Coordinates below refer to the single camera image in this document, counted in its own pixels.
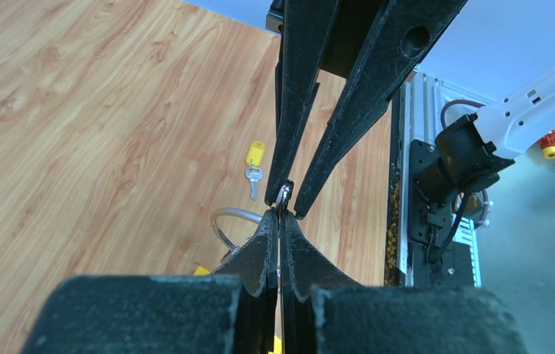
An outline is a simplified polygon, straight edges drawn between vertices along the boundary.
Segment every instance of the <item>yellow key tag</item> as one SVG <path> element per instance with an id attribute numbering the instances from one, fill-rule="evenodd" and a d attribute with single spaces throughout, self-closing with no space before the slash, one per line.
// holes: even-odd
<path id="1" fill-rule="evenodd" d="M 262 157 L 264 157 L 264 150 L 266 147 L 263 142 L 252 142 L 249 147 L 249 152 L 247 153 L 247 165 L 258 167 L 262 163 Z"/>

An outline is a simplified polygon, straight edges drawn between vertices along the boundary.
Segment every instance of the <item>key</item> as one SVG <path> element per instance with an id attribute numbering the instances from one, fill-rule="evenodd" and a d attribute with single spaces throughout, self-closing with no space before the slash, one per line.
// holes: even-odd
<path id="1" fill-rule="evenodd" d="M 262 174 L 262 169 L 260 167 L 249 166 L 247 167 L 247 170 L 245 170 L 245 176 L 251 183 L 251 199 L 253 201 L 256 201 L 258 194 L 257 185 L 259 180 L 264 177 L 264 175 Z"/>

